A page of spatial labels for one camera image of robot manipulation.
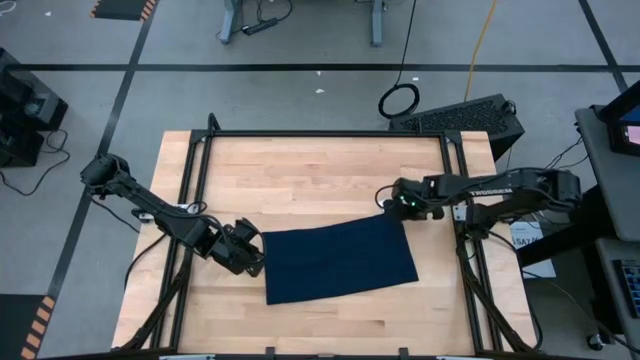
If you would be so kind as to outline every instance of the desk leg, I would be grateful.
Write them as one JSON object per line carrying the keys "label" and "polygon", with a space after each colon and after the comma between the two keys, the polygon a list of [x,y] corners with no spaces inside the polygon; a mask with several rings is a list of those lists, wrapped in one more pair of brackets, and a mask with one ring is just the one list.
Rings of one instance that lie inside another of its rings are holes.
{"label": "desk leg", "polygon": [[373,0],[373,9],[371,10],[371,45],[374,47],[382,46],[382,2],[383,0]]}
{"label": "desk leg", "polygon": [[220,42],[223,45],[227,45],[233,35],[233,29],[236,24],[236,17],[240,9],[240,0],[224,0],[224,22],[222,23],[222,29],[220,29]]}
{"label": "desk leg", "polygon": [[521,265],[529,266],[600,237],[615,237],[615,229],[599,186],[583,194],[582,206],[571,215],[573,225],[518,250]]}

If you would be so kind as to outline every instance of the computer keyboard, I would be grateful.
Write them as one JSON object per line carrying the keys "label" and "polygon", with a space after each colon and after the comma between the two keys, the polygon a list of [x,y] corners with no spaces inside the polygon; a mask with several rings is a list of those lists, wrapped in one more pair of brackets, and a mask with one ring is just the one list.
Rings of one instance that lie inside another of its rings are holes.
{"label": "computer keyboard", "polygon": [[631,316],[640,318],[640,263],[634,260],[615,260],[613,266],[625,293]]}
{"label": "computer keyboard", "polygon": [[495,101],[484,100],[415,114],[396,123],[394,130],[416,131],[420,121],[423,131],[482,129],[489,135],[496,135],[508,129],[506,119],[505,112],[496,106]]}

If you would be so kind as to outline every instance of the navy blue cloth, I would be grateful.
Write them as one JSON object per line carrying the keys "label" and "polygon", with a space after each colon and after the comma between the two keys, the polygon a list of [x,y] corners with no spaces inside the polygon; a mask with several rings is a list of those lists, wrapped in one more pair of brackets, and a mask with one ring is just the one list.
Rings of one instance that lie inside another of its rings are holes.
{"label": "navy blue cloth", "polygon": [[267,305],[418,281],[402,222],[388,215],[264,238]]}

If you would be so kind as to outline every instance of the wooden tabletop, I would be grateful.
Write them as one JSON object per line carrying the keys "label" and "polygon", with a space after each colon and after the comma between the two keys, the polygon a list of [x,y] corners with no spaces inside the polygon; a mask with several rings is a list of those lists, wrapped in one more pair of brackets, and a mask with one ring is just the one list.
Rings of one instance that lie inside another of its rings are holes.
{"label": "wooden tabletop", "polygon": [[[154,193],[174,204],[188,139],[189,132],[164,134],[151,185]],[[485,133],[463,133],[463,144],[470,176],[495,173]],[[455,169],[452,146],[450,153]],[[373,201],[378,188],[399,176],[421,180],[441,174],[441,159],[437,139],[214,138],[204,200],[207,213],[223,224],[246,217],[262,231],[332,225],[379,214]],[[279,354],[394,355],[408,347],[412,355],[473,354],[453,226],[446,212],[440,221],[404,223],[418,282],[353,295],[267,306],[264,272],[257,278],[236,276],[213,260],[194,257],[179,351],[261,354],[273,346]],[[510,238],[506,225],[494,231]],[[136,254],[160,235],[155,225],[144,225]],[[533,345],[515,255],[491,238],[484,248],[496,305]],[[134,268],[114,346],[126,342],[155,306],[167,249],[164,241]],[[168,311],[163,344],[168,344],[173,312]],[[490,349],[484,314],[480,311],[484,346]]]}

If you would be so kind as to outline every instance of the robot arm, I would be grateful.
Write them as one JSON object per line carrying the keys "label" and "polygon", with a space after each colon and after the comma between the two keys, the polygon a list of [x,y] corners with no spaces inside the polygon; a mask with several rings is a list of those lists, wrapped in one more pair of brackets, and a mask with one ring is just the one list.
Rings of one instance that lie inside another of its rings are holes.
{"label": "robot arm", "polygon": [[474,204],[466,208],[470,230],[490,229],[497,221],[516,219],[539,210],[571,212],[582,201],[580,179],[568,171],[522,168],[492,176],[466,178],[459,175],[426,176],[421,182],[398,179],[391,199],[383,205],[401,220],[444,217],[445,206],[491,195],[510,195],[493,205]]}
{"label": "robot arm", "polygon": [[153,215],[162,232],[198,256],[211,256],[234,274],[247,271],[255,277],[262,270],[264,255],[250,243],[259,232],[249,220],[236,220],[235,227],[222,226],[213,216],[193,215],[171,206],[140,186],[129,174],[127,162],[112,154],[98,155],[82,171],[81,178],[91,195],[104,199],[115,194]]}

